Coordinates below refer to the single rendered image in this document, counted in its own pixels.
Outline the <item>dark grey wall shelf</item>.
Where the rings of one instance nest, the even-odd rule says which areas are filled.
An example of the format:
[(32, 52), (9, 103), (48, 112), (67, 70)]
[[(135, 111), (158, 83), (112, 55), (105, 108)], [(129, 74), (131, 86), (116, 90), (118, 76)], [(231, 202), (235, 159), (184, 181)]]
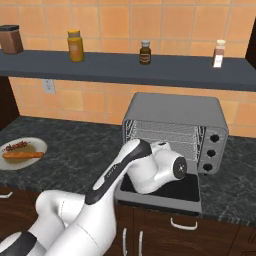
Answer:
[(64, 51), (0, 51), (0, 76), (256, 92), (256, 69), (243, 58), (215, 69), (209, 57), (154, 55), (142, 65), (136, 54), (87, 52), (73, 62)]

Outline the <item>red kebab skewer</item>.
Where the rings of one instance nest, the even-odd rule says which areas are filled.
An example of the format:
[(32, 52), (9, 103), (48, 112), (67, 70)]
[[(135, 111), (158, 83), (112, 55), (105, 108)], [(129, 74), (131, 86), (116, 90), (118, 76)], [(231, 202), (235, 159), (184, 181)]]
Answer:
[(16, 144), (9, 144), (5, 147), (5, 150), (6, 151), (12, 151), (14, 149), (17, 149), (17, 148), (23, 148), (23, 147), (26, 147), (28, 145), (28, 143), (26, 141), (21, 141), (19, 143), (16, 143)]

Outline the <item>dark wood wall cupboard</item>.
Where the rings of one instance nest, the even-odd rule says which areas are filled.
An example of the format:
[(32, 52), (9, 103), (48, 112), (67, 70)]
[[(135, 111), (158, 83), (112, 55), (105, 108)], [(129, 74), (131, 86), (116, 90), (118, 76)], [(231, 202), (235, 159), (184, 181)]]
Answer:
[(256, 19), (252, 28), (245, 59), (256, 70)]

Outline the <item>dark wood drawer front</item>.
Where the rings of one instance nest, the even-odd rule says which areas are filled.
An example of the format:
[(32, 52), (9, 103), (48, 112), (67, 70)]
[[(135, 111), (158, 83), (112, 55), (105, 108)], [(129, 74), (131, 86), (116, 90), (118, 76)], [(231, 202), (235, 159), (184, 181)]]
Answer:
[(28, 230), (38, 217), (35, 203), (39, 192), (0, 186), (1, 195), (11, 191), (10, 198), (0, 199), (0, 242), (15, 232)]
[[(235, 224), (206, 220), (193, 216), (133, 209), (134, 247), (138, 248), (143, 231), (143, 256), (228, 256), (239, 227)], [(195, 231), (174, 228), (177, 224), (194, 226)]]

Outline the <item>toaster oven glass door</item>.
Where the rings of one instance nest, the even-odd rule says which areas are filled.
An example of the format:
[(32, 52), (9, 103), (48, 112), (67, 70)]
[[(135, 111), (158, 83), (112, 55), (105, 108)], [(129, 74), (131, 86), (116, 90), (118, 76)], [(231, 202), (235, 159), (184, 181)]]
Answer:
[(198, 176), (187, 174), (184, 179), (171, 181), (150, 194), (135, 191), (125, 175), (115, 192), (119, 204), (145, 209), (198, 216), (202, 213)]

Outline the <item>red and white spice shaker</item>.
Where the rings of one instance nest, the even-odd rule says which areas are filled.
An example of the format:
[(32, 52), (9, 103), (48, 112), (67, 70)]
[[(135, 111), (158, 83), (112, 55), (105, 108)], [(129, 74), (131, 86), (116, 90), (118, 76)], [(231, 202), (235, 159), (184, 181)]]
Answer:
[(212, 67), (220, 68), (222, 66), (224, 51), (225, 51), (225, 40), (218, 40), (214, 49)]

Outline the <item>yellow mustard bottle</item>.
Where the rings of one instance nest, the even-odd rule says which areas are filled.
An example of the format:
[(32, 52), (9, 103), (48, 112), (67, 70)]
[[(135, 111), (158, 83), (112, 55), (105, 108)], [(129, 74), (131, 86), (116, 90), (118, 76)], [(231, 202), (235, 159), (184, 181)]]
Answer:
[(72, 62), (82, 62), (84, 60), (83, 40), (79, 30), (68, 31), (68, 48)]

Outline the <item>brown jar with black lid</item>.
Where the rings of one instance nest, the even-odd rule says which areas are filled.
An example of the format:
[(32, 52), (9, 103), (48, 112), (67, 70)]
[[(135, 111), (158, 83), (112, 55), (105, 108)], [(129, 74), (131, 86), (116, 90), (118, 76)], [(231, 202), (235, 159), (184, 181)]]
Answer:
[(0, 46), (5, 54), (18, 54), (23, 51), (18, 25), (0, 26)]

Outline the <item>white round plate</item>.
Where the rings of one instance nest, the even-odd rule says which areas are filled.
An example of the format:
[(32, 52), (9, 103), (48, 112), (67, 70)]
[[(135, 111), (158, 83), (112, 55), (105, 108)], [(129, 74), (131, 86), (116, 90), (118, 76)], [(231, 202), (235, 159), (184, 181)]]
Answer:
[[(5, 147), (9, 144), (16, 144), (21, 141), (26, 141), (28, 145), (23, 148), (17, 148), (12, 151), (6, 151)], [(35, 162), (38, 161), (38, 158), (25, 158), (25, 159), (5, 159), (2, 157), (4, 153), (7, 152), (43, 152), (46, 153), (47, 151), (47, 144), (39, 139), (34, 137), (23, 137), (18, 138), (12, 141), (9, 141), (3, 145), (0, 146), (0, 170), (20, 170), (23, 168), (26, 168)]]

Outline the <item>silver toaster oven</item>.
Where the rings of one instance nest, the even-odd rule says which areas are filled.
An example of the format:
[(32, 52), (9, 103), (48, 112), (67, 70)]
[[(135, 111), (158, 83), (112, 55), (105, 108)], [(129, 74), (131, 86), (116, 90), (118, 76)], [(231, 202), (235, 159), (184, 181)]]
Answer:
[[(198, 173), (215, 174), (219, 171), (229, 130), (217, 98), (139, 92), (133, 96), (122, 121), (123, 140), (127, 120), (203, 127), (199, 161), (186, 160)], [(214, 134), (219, 135), (219, 141), (211, 141), (210, 137)], [(216, 155), (209, 157), (208, 150), (215, 150)], [(212, 164), (213, 169), (208, 172), (204, 170), (206, 163)]]

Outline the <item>small dark brown jar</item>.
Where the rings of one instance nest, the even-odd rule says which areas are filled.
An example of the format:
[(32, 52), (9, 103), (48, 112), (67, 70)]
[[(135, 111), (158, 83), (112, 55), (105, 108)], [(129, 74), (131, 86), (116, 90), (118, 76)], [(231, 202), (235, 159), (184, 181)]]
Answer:
[(143, 40), (141, 42), (139, 61), (141, 64), (144, 64), (144, 65), (148, 65), (151, 61), (151, 49), (150, 49), (149, 40)]

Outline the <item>dark wood tall cupboard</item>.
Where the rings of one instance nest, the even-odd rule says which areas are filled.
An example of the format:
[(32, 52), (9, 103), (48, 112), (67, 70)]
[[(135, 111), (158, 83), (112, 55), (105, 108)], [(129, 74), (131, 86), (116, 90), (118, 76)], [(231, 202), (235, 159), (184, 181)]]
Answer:
[(9, 79), (0, 76), (0, 131), (20, 116)]

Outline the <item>orange baguette bread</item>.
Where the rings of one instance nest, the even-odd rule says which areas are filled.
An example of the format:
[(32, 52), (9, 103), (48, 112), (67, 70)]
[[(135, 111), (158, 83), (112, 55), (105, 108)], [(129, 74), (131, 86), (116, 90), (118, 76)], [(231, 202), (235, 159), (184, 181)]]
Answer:
[(7, 152), (2, 155), (5, 159), (31, 159), (31, 158), (42, 158), (43, 152)]

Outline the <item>dark wood cupboard door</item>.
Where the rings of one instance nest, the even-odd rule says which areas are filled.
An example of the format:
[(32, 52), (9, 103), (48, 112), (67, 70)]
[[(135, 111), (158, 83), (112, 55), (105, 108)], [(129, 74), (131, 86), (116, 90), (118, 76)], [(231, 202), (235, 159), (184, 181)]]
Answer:
[(239, 227), (228, 256), (256, 256), (256, 227)]
[(117, 221), (116, 237), (104, 256), (123, 256), (122, 255), (122, 233), (127, 228), (126, 248), (127, 256), (133, 256), (133, 208), (124, 205), (115, 205)]

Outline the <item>white wall socket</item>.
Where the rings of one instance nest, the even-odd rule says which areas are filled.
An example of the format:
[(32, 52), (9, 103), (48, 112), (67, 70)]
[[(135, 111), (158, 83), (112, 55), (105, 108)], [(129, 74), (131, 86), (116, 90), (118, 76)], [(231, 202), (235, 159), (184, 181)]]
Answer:
[(42, 80), (44, 92), (48, 94), (55, 94), (54, 81), (52, 79), (43, 79)]

